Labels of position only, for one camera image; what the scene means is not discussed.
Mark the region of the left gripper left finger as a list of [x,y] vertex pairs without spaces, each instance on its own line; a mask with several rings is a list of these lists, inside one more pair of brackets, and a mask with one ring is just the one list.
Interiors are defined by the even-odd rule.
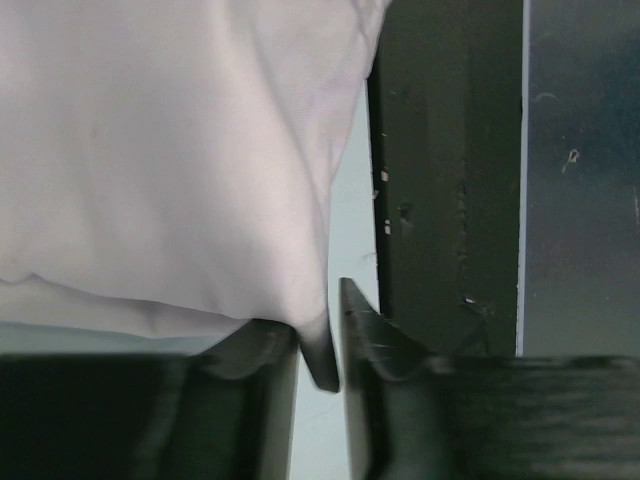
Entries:
[[298,345],[254,320],[194,356],[5,354],[5,479],[284,479]]

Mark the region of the white long sleeve shirt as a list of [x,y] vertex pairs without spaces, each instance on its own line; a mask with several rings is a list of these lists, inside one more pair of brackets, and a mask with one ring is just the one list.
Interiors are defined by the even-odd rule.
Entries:
[[337,391],[331,184],[385,1],[5,1],[1,330],[292,327]]

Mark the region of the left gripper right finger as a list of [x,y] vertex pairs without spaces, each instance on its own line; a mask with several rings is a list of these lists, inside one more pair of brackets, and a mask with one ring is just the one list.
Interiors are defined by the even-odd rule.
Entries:
[[442,357],[340,282],[355,479],[635,479],[639,363]]

